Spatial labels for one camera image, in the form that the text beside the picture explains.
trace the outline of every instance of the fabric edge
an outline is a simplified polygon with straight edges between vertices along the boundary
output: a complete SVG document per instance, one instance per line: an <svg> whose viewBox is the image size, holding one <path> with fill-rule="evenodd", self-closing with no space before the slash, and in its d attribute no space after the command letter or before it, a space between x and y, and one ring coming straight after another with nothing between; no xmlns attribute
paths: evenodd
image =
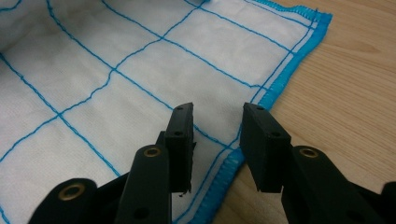
<svg viewBox="0 0 396 224"><path fill-rule="evenodd" d="M276 99L285 90L291 75L300 65L301 61L310 53L312 50L323 40L327 33L330 22L332 21L332 15L327 13L318 14L318 27L315 32L311 35L309 40L300 48L300 50L294 55L291 61L286 65L279 77L271 84L269 91L264 94L260 99L259 105L270 110L274 105Z"/></svg>
<svg viewBox="0 0 396 224"><path fill-rule="evenodd" d="M283 7L278 3L275 3L273 1L269 1L269 0L252 0L252 1L256 1L258 3L264 4L268 7L271 7L277 11L281 11L281 12L294 12L299 14L300 16L306 18L307 20L314 20L316 19L316 15L317 15L317 11L309 8L309 7L305 7L305 6L295 6L295 7Z"/></svg>
<svg viewBox="0 0 396 224"><path fill-rule="evenodd" d="M264 108L271 109L276 99L280 96L283 90L285 90L291 75L297 69L301 61L323 40L332 20L332 14L318 14L317 11L303 6L287 8L271 1L255 1L263 3L269 7L273 7L279 11L295 12L302 15L306 19L318 22L318 27L311 35L309 40L294 55L292 60L280 73L279 77L272 83L270 90L260 99L259 105L263 106ZM231 166L230 163L232 163L234 160L237 160L237 164ZM239 167L242 165L244 160L245 158L242 154L242 151L240 148L238 148L234 152L230 153L230 155L223 161L220 169L216 173L215 179L209 187L209 190L207 191L201 203L198 205L198 209L189 223L208 223L214 218L214 215L218 211L228 188L233 182L233 177L239 170Z"/></svg>
<svg viewBox="0 0 396 224"><path fill-rule="evenodd" d="M244 161L245 157L240 148L227 156L189 223L210 223L212 221L236 172Z"/></svg>

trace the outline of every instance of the table surface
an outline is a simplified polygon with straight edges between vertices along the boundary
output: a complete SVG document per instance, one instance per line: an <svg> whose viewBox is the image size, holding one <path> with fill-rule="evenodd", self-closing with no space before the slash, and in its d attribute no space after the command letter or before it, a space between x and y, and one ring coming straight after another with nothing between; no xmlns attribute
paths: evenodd
<svg viewBox="0 0 396 224"><path fill-rule="evenodd" d="M379 193L396 181L396 1L276 1L333 18L273 116L295 146L322 150L348 180ZM287 223L280 197L257 192L243 165L214 223Z"/></svg>

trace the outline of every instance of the screw hole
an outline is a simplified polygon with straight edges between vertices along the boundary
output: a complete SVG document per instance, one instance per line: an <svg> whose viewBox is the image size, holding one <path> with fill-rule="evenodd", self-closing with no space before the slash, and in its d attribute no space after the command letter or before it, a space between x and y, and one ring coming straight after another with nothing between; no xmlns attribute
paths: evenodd
<svg viewBox="0 0 396 224"><path fill-rule="evenodd" d="M134 210L134 218L136 219L145 219L149 216L149 209L148 208L138 208Z"/></svg>
<svg viewBox="0 0 396 224"><path fill-rule="evenodd" d="M357 211L347 210L346 211L346 215L350 219L354 220L355 222L358 222L358 223L364 223L365 222L364 216L362 214L360 214L359 212L357 212Z"/></svg>
<svg viewBox="0 0 396 224"><path fill-rule="evenodd" d="M308 158L316 158L319 155L316 151L312 150L311 148L302 148L300 149L300 153Z"/></svg>

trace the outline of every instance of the blue overlock stitching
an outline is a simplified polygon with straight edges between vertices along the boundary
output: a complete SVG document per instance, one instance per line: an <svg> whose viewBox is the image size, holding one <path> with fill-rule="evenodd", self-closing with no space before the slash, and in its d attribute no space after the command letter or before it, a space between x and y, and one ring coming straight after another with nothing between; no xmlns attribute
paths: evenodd
<svg viewBox="0 0 396 224"><path fill-rule="evenodd" d="M313 23L314 23L314 20L315 20L315 17L311 20L311 23L309 24L309 27L312 27L312 25L313 25ZM310 28L307 28L307 30L306 30L306 32L305 32L305 35L293 46L293 48L291 49L291 50L294 50L306 37L307 37L307 35L309 34L309 32L310 32ZM274 70L274 72L262 83L262 85L260 86L260 88L256 91L256 93L254 94L254 96L252 97L252 99L250 100L250 102L252 103L254 100L255 100L255 98L257 97L257 95L259 94L259 92L261 91L261 90L263 90L264 89L264 86L265 86L265 84L267 84L267 82L271 79L271 77L275 74L275 72L277 71L277 69L280 67L280 65L284 62L284 61L286 61L286 59L289 57L289 53L282 59L282 61L279 63L279 65L276 67L276 69Z"/></svg>
<svg viewBox="0 0 396 224"><path fill-rule="evenodd" d="M297 13L309 21L314 20L316 17L315 10L313 10L309 7L305 7L305 6L282 7L280 4L275 3L273 1L268 1L268 0L254 0L254 1L264 4L264 5L267 5L268 7L271 7L277 11Z"/></svg>
<svg viewBox="0 0 396 224"><path fill-rule="evenodd" d="M18 2L13 7L0 7L0 12L14 10L15 8L17 8L20 5L21 1L22 0L18 0Z"/></svg>
<svg viewBox="0 0 396 224"><path fill-rule="evenodd" d="M233 79L233 80L235 80L235 81L237 81L237 82L239 82L239 83L241 83L241 84L243 84L243 85L245 85L245 86L247 86L247 87L249 87L249 88L259 88L259 87L260 87L260 85L251 85L251 84L247 83L246 81L243 81L243 80L241 80L241 79L239 79L239 78L237 78L237 77L234 77L233 75L231 75L231 74L225 72L224 70L222 70L222 69L216 67L213 63L211 63L210 61L204 59L203 57L199 56L198 54L192 52L191 50L187 49L186 47L184 47L184 46L178 44L177 42L174 42L174 41L172 41L172 40L169 40L169 39L165 38L165 36L169 33L169 30L168 30L168 32L166 32L165 35L158 35L157 33L155 33L155 32L153 32L152 30L150 30L148 27L144 26L142 23L140 23L140 22L138 22L138 21L135 21L135 20L133 20L132 18L126 16L126 15L121 14L121 13L118 12L116 9L114 9L113 7L111 7L105 0L102 0L102 3L103 3L110 11L112 11L112 12L114 12L115 14L117 14L117 15L123 17L125 20L130 21L130 22L132 22L132 23L135 23L136 25L140 26L140 27L143 28L144 30L150 32L151 34L156 35L157 37L162 37L164 41L166 41L166 42L168 42L168 43L170 43L170 44L173 44L173 45L175 45L175 46L177 46L177 47L179 47L179 48L185 50L186 52L188 52L188 53L191 54L192 56L194 56L194 57L200 59L201 61L203 61L203 62L206 63L207 65L209 65L209 66L211 66L212 68L216 69L217 71L219 71L220 73L222 73L224 76L229 77L229 78L231 78L231 79Z"/></svg>
<svg viewBox="0 0 396 224"><path fill-rule="evenodd" d="M207 223L216 213L213 207L219 207L225 197L225 193L233 181L235 172L244 160L240 148L231 152L220 166L212 184L206 192L199 208L189 223Z"/></svg>
<svg viewBox="0 0 396 224"><path fill-rule="evenodd" d="M64 122L64 124L73 131L82 141L84 141L90 148L91 150L110 168L113 173L116 176L120 176L120 173L114 168L114 166L91 144L91 142L88 141L87 138L85 138L82 134L80 134L46 99L45 97L31 84L29 83L24 76L19 73L15 68L12 67L12 65L6 60L3 54L0 53L0 59L6 63L6 65L9 67L9 69L12 70L12 72L17 75L22 82L27 85L42 101L43 103L48 106L56 115L59 116L59 118Z"/></svg>
<svg viewBox="0 0 396 224"><path fill-rule="evenodd" d="M175 219L175 222L180 221L184 216L186 216L187 213L190 212L190 210L191 210L191 208L192 208L192 205L195 203L195 200L198 198L198 195L201 193L201 190L203 189L206 180L209 178L209 175L210 175L210 173L211 173L211 170L213 169L213 167L215 166L216 162L218 161L219 156L220 156L224 151L226 151L226 150L228 150L228 149L236 150L236 149L232 149L231 146L232 146L236 141L238 141L238 139L239 139L239 137L240 137L241 131L242 131L242 125L239 125L238 133L237 133L235 139L234 139L228 146L225 146L225 148L222 149L222 150L218 153L218 155L215 157L215 159L212 161L212 163L211 163L210 166L209 166L209 169L206 171L205 177L204 177L204 179L202 180L200 187L198 188L197 192L195 193L194 197L192 198L189 207L188 207L188 208L186 209L186 211L184 211L177 219Z"/></svg>
<svg viewBox="0 0 396 224"><path fill-rule="evenodd" d="M332 20L332 15L327 13L317 13L313 20L318 23L317 29L311 35L310 39L299 49L299 53L295 55L295 57L293 57L292 60L283 69L282 73L279 75L276 81L271 84L269 89L271 90L271 93L273 93L273 99L276 99L282 93L282 91L284 90L284 86L282 83L288 83L292 73L295 71L298 64L303 60L304 56L311 52L326 35L327 28ZM266 107L270 109L274 104L274 101L269 100L268 95L263 96L260 99L259 104L263 106L266 105Z"/></svg>
<svg viewBox="0 0 396 224"><path fill-rule="evenodd" d="M294 22L296 22L296 23L298 23L298 24L304 26L305 28L308 28L308 27L309 27L308 25L305 25L305 24L303 24L303 23L300 22L300 21L297 21L297 20L295 20L295 19L293 19L293 18L289 18L289 17L286 17L286 16L282 16L282 15L280 15L279 13L274 12L273 10L270 10L270 9L268 9L268 8L266 8L266 7L260 6L259 4L250 2L250 1L248 1L248 0L244 0L244 1L247 2L247 3L249 3L249 4L251 4L251 5L253 5L253 6L259 7L259 8L261 8L261 9L265 10L265 11L271 12L271 13L273 13L273 14L275 14L275 15L277 15L277 16L279 16L279 17L285 19L285 20L294 21Z"/></svg>

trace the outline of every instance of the wooden table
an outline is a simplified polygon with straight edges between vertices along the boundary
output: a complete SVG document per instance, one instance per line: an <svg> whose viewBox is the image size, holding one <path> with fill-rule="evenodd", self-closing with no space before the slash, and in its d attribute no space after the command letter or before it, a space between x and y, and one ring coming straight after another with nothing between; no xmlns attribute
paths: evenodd
<svg viewBox="0 0 396 224"><path fill-rule="evenodd" d="M396 181L396 1L276 0L333 14L272 109L292 143L327 154L374 192ZM287 223L280 194L256 191L242 167L214 223Z"/></svg>

